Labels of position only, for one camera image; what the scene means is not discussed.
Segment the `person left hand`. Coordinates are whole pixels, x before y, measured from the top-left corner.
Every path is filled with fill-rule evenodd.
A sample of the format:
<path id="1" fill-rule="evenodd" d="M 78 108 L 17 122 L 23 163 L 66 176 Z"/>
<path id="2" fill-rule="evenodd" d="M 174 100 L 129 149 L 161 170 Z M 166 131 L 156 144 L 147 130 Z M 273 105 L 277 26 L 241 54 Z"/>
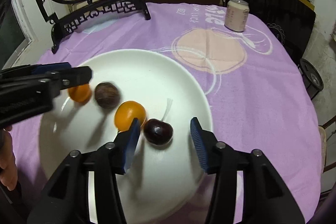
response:
<path id="1" fill-rule="evenodd" d="M 1 183 L 9 190 L 15 189 L 18 182 L 18 169 L 15 164 L 13 152 L 13 139 L 11 136 L 12 126 L 5 127 L 3 133 L 3 146 L 1 148 Z"/>

